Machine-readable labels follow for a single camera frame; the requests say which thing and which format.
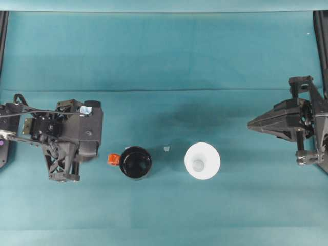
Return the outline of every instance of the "screw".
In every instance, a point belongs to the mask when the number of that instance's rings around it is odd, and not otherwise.
[[[89,137],[92,136],[92,131],[86,131],[85,134],[87,134]]]

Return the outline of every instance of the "teal cloth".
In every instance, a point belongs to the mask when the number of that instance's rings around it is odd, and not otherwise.
[[[326,0],[1,0],[0,9],[66,12],[268,12],[328,9]]]
[[[11,13],[1,102],[100,100],[104,129],[79,183],[49,181],[41,149],[14,145],[1,245],[326,245],[327,175],[297,166],[294,143],[246,128],[297,75],[321,83],[311,12]],[[222,160],[206,181],[183,162],[199,141]],[[152,155],[141,181],[107,165],[131,145]]]

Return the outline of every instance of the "black cable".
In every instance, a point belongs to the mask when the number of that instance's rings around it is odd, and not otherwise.
[[[21,104],[25,105],[27,108],[29,109],[32,109],[32,110],[36,110],[34,108],[31,108],[28,104],[27,104],[27,101],[25,100],[24,96],[17,93],[14,95],[14,103],[19,103],[18,102],[18,99],[21,101]],[[34,118],[37,118],[37,115],[36,114],[31,114]]]
[[[7,115],[0,115],[0,118],[8,118],[8,117],[15,117],[24,114],[33,114],[33,113],[50,113],[50,114],[63,114],[63,115],[83,115],[86,116],[87,114],[79,113],[79,112],[61,112],[61,111],[53,111],[53,110],[29,110],[22,113],[15,113],[15,114],[7,114]]]

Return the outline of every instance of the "black mug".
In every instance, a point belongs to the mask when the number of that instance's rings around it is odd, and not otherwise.
[[[121,171],[129,178],[142,179],[152,167],[150,154],[141,147],[132,146],[123,151],[119,160]]]

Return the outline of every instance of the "orange clip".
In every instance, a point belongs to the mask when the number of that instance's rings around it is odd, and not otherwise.
[[[110,165],[114,165],[114,166],[118,166],[119,165],[119,160],[120,160],[121,156],[118,154],[110,154],[108,156],[108,164]]]

